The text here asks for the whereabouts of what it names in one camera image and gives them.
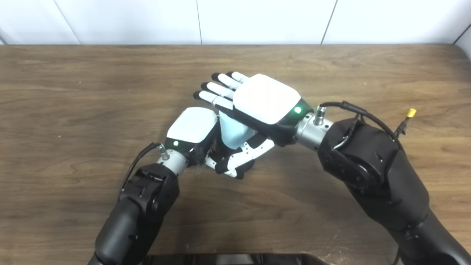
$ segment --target wood grain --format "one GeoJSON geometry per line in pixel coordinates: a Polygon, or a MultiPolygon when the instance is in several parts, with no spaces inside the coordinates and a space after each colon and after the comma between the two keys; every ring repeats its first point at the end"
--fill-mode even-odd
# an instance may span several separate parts
{"type": "MultiPolygon", "coordinates": [[[[431,207],[471,251],[471,65],[453,45],[2,46],[0,264],[85,264],[129,163],[214,72],[265,73],[311,105],[348,100],[395,127],[431,207]]],[[[329,119],[349,117],[332,111],[329,119]]],[[[142,163],[155,161],[149,155],[142,163]]],[[[190,168],[151,253],[300,253],[387,264],[396,245],[302,146],[242,181],[190,168]]]]}

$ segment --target robotic hand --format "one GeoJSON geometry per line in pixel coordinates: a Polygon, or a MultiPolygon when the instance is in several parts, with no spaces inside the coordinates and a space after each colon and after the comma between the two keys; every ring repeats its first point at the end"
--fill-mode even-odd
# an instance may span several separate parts
{"type": "Polygon", "coordinates": [[[187,167],[206,163],[219,132],[212,110],[187,108],[168,130],[164,145],[151,143],[139,153],[97,236],[89,265],[136,265],[144,259],[179,195],[178,176],[187,167]],[[140,167],[130,177],[139,159],[154,148],[161,154],[157,163],[140,167]]]}
{"type": "Polygon", "coordinates": [[[216,164],[217,173],[235,170],[275,144],[298,142],[316,151],[324,170],[343,181],[366,214],[388,230],[405,265],[471,265],[471,256],[430,210],[428,192],[398,140],[412,113],[394,133],[345,101],[322,103],[314,111],[293,88],[265,75],[231,72],[212,78],[225,86],[204,83],[194,98],[257,131],[245,148],[216,164]],[[356,116],[333,123],[324,119],[327,107],[356,116]]]}

